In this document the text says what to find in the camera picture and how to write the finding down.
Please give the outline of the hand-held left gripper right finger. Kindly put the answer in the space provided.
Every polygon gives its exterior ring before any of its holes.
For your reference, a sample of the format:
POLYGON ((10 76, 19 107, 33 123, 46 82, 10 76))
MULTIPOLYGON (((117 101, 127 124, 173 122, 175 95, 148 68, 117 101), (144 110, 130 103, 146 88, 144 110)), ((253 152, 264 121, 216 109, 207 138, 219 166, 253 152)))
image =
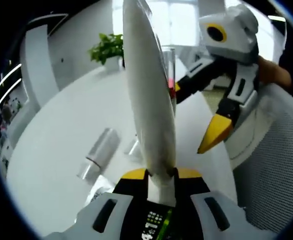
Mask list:
POLYGON ((184 240, 274 240, 276 233, 250 224, 228 196, 210 190, 195 169, 175 168, 175 226, 184 240))

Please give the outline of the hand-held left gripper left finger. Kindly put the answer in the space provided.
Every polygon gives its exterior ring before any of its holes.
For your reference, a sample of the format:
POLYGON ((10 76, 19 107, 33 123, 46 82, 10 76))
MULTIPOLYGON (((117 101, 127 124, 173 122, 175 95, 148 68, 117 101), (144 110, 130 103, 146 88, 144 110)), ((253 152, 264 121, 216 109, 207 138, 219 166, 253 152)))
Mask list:
POLYGON ((131 170, 121 177, 113 192, 105 192, 76 217, 63 232, 52 232, 45 240, 140 240, 146 216, 148 172, 131 170))

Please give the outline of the person's right hand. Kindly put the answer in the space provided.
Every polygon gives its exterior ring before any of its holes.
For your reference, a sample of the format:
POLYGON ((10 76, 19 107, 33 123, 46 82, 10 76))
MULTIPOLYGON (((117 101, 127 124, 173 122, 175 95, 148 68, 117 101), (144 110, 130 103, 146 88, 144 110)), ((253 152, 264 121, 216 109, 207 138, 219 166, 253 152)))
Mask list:
POLYGON ((290 73, 272 61, 259 56, 258 79, 264 84, 277 84, 283 88, 290 88, 292 79, 290 73))

